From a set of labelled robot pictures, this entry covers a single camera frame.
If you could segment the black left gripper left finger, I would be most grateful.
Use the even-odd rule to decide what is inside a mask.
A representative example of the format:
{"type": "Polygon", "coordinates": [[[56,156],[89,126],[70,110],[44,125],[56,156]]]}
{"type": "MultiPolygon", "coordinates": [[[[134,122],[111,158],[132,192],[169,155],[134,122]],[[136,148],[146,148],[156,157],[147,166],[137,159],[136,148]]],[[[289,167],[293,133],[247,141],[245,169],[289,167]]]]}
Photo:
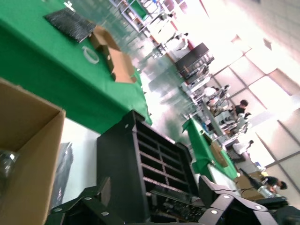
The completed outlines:
{"type": "Polygon", "coordinates": [[[125,221],[108,209],[111,180],[85,188],[77,198],[54,207],[46,219],[47,225],[124,225],[125,221]]]}

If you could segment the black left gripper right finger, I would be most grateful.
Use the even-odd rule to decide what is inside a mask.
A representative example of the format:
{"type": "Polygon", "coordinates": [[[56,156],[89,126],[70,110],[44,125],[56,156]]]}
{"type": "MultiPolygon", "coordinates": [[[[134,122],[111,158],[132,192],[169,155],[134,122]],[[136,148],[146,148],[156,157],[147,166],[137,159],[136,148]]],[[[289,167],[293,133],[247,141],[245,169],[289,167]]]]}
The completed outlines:
{"type": "Polygon", "coordinates": [[[201,175],[199,197],[206,211],[199,219],[201,225],[276,225],[277,222],[262,205],[236,195],[226,186],[211,182],[201,175]]]}

